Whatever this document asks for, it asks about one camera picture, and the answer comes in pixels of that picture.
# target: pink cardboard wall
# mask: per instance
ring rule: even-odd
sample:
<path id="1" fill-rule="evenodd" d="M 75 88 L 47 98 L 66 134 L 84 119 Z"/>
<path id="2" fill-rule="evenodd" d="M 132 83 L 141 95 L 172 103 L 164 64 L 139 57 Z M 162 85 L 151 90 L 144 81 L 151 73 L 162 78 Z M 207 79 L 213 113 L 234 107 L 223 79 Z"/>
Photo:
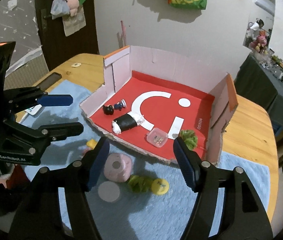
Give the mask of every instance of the pink cardboard wall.
<path id="1" fill-rule="evenodd" d="M 105 67 L 104 65 L 104 84 L 108 95 L 115 93 L 114 76 L 113 76 L 113 65 L 110 64 Z"/>
<path id="2" fill-rule="evenodd" d="M 210 129 L 210 136 L 207 142 L 208 149 L 206 152 L 205 160 L 214 165 L 219 162 L 219 157 L 222 150 L 222 136 L 234 112 L 235 110 L 230 111 L 229 106 L 227 106 L 226 110 L 220 116 L 218 121 Z"/>
<path id="3" fill-rule="evenodd" d="M 212 127 L 216 121 L 218 120 L 218 118 L 220 117 L 220 115 L 223 113 L 223 111 L 225 110 L 229 99 L 228 99 L 228 91 L 227 91 L 227 84 L 226 84 L 226 80 L 223 80 L 224 82 L 224 88 L 222 89 L 221 95 L 217 98 L 215 98 L 215 105 L 212 108 L 211 111 L 211 120 L 210 120 L 210 126 Z"/>
<path id="4" fill-rule="evenodd" d="M 209 92 L 209 94 L 213 95 L 215 97 L 215 101 L 213 105 L 216 104 L 218 98 L 220 97 L 225 85 L 226 85 L 226 77 L 227 74 L 225 74 L 224 78 Z"/>
<path id="5" fill-rule="evenodd" d="M 80 103 L 80 108 L 84 111 L 86 117 L 90 117 L 107 100 L 108 94 L 105 85 L 102 85 L 88 98 Z"/>
<path id="6" fill-rule="evenodd" d="M 213 65 L 203 68 L 194 62 L 194 59 L 176 53 L 130 46 L 131 70 L 174 81 L 205 93 L 209 93 L 227 74 Z"/>
<path id="7" fill-rule="evenodd" d="M 131 78 L 129 54 L 116 60 L 113 64 L 115 92 L 120 90 Z"/>
<path id="8" fill-rule="evenodd" d="M 130 46 L 125 46 L 117 51 L 114 51 L 104 57 L 105 66 L 114 63 L 116 60 L 119 60 L 121 57 L 129 54 Z"/>

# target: mirror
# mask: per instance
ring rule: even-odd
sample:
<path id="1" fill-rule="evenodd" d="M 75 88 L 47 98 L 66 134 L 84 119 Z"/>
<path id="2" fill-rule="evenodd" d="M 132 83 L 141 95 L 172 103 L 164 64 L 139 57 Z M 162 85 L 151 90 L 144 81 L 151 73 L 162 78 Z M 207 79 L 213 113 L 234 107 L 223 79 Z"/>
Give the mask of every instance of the mirror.
<path id="1" fill-rule="evenodd" d="M 275 0 L 251 0 L 251 11 L 243 45 L 257 52 L 268 48 L 274 16 Z"/>

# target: light blue cloth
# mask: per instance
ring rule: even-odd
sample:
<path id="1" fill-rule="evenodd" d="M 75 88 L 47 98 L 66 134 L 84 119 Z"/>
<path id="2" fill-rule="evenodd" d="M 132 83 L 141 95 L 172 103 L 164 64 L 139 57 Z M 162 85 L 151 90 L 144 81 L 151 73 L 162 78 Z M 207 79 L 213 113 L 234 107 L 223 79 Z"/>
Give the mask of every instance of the light blue cloth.
<path id="1" fill-rule="evenodd" d="M 65 141 L 53 142 L 43 154 L 40 166 L 25 167 L 25 173 L 30 180 L 40 167 L 59 169 L 79 159 L 86 142 L 92 138 L 99 140 L 101 136 L 81 115 L 79 103 L 91 94 L 87 89 L 64 81 L 51 94 L 71 94 L 74 103 L 71 106 L 46 107 L 37 118 L 28 116 L 23 124 L 36 129 L 43 124 L 79 121 L 84 125 L 84 132 Z M 186 186 L 180 169 L 163 165 L 155 158 L 143 156 L 115 142 L 111 142 L 110 146 L 110 153 L 113 152 L 125 153 L 132 158 L 134 174 L 164 178 L 169 182 L 170 188 L 168 193 L 162 196 L 152 193 L 135 194 L 129 190 L 126 183 L 119 183 L 120 199 L 115 203 L 107 203 L 97 194 L 98 186 L 106 181 L 104 174 L 101 174 L 97 186 L 87 193 L 87 199 L 103 240 L 180 239 L 197 197 L 197 194 Z M 236 166 L 245 169 L 267 209 L 270 194 L 269 168 L 222 152 L 219 167 L 233 170 Z M 224 190 L 219 189 L 211 236 L 218 232 L 223 195 Z M 59 200 L 62 220 L 70 228 L 64 189 L 59 189 Z"/>

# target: wallpaper with stars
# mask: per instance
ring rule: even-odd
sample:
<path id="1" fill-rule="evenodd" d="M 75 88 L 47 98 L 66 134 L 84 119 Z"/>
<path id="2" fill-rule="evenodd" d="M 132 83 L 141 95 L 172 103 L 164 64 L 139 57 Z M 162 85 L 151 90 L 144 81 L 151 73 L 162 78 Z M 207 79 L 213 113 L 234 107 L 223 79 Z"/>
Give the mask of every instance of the wallpaper with stars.
<path id="1" fill-rule="evenodd" d="M 34 0 L 17 0 L 9 10 L 8 1 L 0 0 L 0 42 L 16 41 L 11 65 L 40 46 Z"/>

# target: wooden table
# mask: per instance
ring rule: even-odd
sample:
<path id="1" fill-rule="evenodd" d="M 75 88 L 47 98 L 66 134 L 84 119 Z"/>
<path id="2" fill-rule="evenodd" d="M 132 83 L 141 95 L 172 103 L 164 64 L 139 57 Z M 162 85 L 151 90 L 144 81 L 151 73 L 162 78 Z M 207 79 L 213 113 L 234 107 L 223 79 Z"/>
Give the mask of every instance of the wooden table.
<path id="1" fill-rule="evenodd" d="M 79 62 L 77 68 L 72 64 Z M 92 54 L 79 54 L 55 68 L 52 72 L 62 75 L 62 79 L 52 85 L 50 92 L 63 80 L 81 85 L 91 92 L 104 83 L 103 57 Z M 18 113 L 17 121 L 25 112 Z M 272 220 L 278 192 L 278 159 L 275 137 L 267 112 L 255 103 L 238 96 L 238 108 L 226 128 L 223 136 L 223 150 L 250 161 L 267 165 L 270 171 L 270 199 L 267 210 Z"/>

